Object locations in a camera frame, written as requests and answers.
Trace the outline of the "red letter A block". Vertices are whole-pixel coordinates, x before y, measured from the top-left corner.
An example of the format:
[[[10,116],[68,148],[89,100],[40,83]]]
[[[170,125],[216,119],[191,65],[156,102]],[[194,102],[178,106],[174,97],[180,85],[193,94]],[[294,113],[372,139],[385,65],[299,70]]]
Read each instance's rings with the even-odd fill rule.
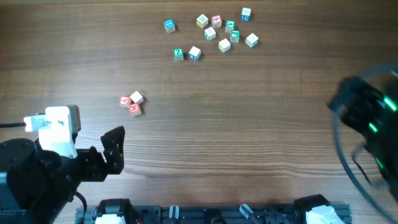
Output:
[[[132,100],[129,96],[121,96],[119,99],[119,105],[122,108],[129,108],[129,105],[132,104]]]

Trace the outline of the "red letter M block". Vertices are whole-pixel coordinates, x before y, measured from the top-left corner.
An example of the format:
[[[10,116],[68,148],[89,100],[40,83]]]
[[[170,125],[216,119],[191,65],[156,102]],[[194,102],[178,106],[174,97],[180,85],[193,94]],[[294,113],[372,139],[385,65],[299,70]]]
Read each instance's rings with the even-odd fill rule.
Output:
[[[141,106],[139,103],[130,104],[128,109],[131,116],[138,116],[142,114]]]

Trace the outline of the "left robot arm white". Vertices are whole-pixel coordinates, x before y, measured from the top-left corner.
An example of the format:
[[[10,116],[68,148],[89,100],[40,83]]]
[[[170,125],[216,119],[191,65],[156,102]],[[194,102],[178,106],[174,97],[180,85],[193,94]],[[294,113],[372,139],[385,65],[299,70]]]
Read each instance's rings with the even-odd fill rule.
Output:
[[[73,159],[42,149],[38,141],[1,143],[1,223],[53,223],[82,182],[102,182],[124,168],[125,129],[101,137],[104,147],[79,149]]]

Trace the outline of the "wooden block red picture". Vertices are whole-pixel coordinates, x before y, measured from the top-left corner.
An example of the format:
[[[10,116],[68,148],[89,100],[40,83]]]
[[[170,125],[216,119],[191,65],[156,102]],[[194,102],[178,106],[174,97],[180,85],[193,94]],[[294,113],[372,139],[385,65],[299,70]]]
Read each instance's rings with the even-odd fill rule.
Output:
[[[144,102],[144,97],[138,92],[135,91],[131,96],[130,99],[137,104],[141,104]]]

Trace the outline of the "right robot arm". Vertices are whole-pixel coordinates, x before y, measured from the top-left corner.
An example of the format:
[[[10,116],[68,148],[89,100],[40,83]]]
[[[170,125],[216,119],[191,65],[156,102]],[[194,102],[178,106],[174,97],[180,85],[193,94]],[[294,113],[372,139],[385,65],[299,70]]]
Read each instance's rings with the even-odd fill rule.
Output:
[[[341,123],[364,136],[366,142],[351,153],[351,159],[355,160],[363,149],[368,151],[373,156],[390,194],[397,200],[397,85],[391,83],[384,93],[366,81],[385,73],[396,77],[397,63],[375,65],[342,79],[328,107],[332,113],[336,153],[347,176],[382,217],[391,223],[397,223],[397,219],[385,211],[356,178],[344,156],[340,138]]]

